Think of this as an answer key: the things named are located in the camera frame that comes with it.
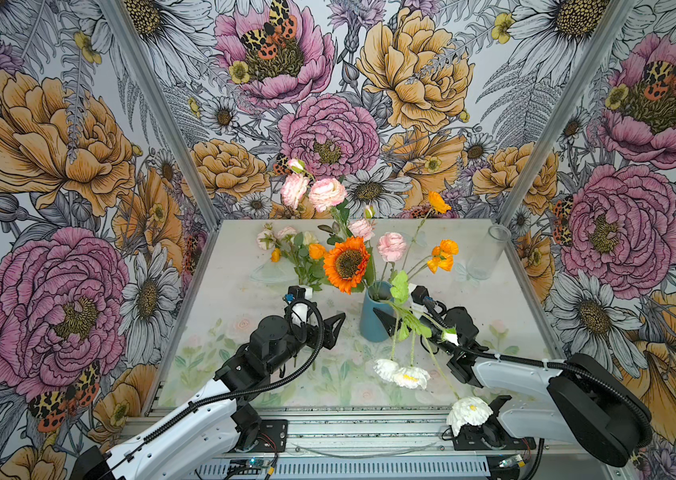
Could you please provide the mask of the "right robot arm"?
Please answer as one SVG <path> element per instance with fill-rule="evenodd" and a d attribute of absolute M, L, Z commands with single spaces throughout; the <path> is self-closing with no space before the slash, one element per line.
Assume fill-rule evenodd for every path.
<path fill-rule="evenodd" d="M 458 448 L 558 441 L 623 467 L 652 440 L 649 409 L 587 354 L 534 360 L 493 352 L 478 342 L 465 308 L 448 308 L 425 288 L 413 293 L 410 308 L 386 302 L 371 315 L 387 337 L 417 341 L 432 358 L 446 354 L 444 379 L 500 392 L 490 403 L 463 397 L 453 404 L 447 423 Z"/>

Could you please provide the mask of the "large pink peony stem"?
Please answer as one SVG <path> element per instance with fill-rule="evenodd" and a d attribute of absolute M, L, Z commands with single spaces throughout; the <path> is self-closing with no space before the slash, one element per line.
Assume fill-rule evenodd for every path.
<path fill-rule="evenodd" d="M 328 234 L 328 243 L 337 245 L 350 238 L 357 238 L 369 246 L 368 235 L 373 233 L 372 223 L 366 218 L 350 219 L 348 191 L 335 177 L 317 179 L 307 170 L 300 159 L 284 158 L 287 170 L 280 197 L 284 207 L 298 210 L 307 200 L 315 213 L 328 214 L 331 223 L 322 224 L 319 229 Z"/>

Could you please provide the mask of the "pink rose flower stem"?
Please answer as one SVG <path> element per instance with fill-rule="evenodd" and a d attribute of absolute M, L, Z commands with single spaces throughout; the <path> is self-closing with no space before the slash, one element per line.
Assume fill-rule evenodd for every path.
<path fill-rule="evenodd" d="M 376 210 L 368 205 L 358 219 L 350 220 L 349 232 L 353 237 L 363 240 L 366 251 L 369 254 L 368 265 L 365 271 L 364 281 L 366 292 L 372 300 L 381 299 L 381 282 L 385 273 L 378 274 L 375 265 L 375 254 L 379 253 L 384 267 L 394 265 L 403 259 L 408 250 L 408 244 L 404 236 L 397 232 L 388 232 L 378 236 L 376 234 Z"/>

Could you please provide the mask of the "teal ceramic vase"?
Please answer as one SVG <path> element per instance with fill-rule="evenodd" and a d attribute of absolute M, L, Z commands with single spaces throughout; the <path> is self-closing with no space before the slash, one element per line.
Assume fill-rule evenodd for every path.
<path fill-rule="evenodd" d="M 359 330 L 361 336 L 373 343 L 380 343 L 389 339 L 387 328 L 375 312 L 376 309 L 393 316 L 393 308 L 386 304 L 392 299 L 391 284 L 385 281 L 375 282 L 365 291 L 362 304 Z"/>

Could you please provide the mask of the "white flower stem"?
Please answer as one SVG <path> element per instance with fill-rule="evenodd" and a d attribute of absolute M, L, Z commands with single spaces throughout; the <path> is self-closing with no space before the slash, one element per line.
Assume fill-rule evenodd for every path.
<path fill-rule="evenodd" d="M 405 318 L 406 325 L 403 326 L 395 336 L 389 337 L 392 340 L 393 346 L 397 346 L 397 344 L 403 343 L 405 341 L 410 343 L 409 359 L 406 363 L 402 363 L 396 358 L 396 350 L 392 349 L 389 357 L 377 359 L 374 361 L 374 372 L 383 381 L 392 383 L 400 388 L 409 390 L 425 390 L 428 387 L 431 375 L 428 370 L 418 366 L 415 362 L 416 344 L 421 343 L 424 345 L 424 349 L 428 352 L 428 355 L 437 372 L 440 375 L 444 374 L 442 365 L 437 360 L 436 354 L 434 352 L 439 348 L 430 340 L 432 335 L 431 329 L 421 321 L 421 317 L 416 318 L 413 316 L 410 310 L 410 293 L 407 301 L 402 305 L 395 304 L 392 302 L 392 300 L 386 301 L 386 304 L 391 306 L 393 309 L 406 309 L 408 311 L 408 314 Z"/>

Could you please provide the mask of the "orange poppy flower stem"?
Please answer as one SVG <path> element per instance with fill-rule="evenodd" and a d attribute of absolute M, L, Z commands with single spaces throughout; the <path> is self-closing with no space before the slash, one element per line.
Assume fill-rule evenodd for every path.
<path fill-rule="evenodd" d="M 413 266 L 413 273 L 410 274 L 407 269 L 409 262 L 410 251 L 412 246 L 417 243 L 421 230 L 426 222 L 435 214 L 443 215 L 449 213 L 452 206 L 441 196 L 438 192 L 428 193 L 428 209 L 420 219 L 417 228 L 408 244 L 408 248 L 402 257 L 402 265 L 400 269 L 395 268 L 390 276 L 390 293 L 393 303 L 402 305 L 407 301 L 409 293 L 409 280 L 417 275 L 423 269 L 428 269 L 431 273 L 436 274 L 438 271 L 451 271 L 454 266 L 454 257 L 459 254 L 460 247 L 457 242 L 445 239 L 432 249 L 429 256 L 418 261 Z"/>

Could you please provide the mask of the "orange sunflower stem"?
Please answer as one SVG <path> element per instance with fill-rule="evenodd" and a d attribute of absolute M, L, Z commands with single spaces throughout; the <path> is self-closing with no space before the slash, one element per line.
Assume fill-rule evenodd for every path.
<path fill-rule="evenodd" d="M 328 283 L 344 294 L 368 290 L 377 280 L 372 248 L 359 237 L 336 243 L 322 265 Z"/>

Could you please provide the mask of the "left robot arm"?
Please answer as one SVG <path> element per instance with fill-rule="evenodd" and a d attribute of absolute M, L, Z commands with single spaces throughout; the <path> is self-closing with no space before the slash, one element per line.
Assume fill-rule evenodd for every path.
<path fill-rule="evenodd" d="M 187 402 L 106 453 L 86 450 L 71 478 L 180 479 L 206 459 L 247 448 L 261 428 L 251 401 L 302 375 L 321 350 L 335 346 L 345 320 L 345 313 L 322 317 L 308 301 L 265 317 Z"/>

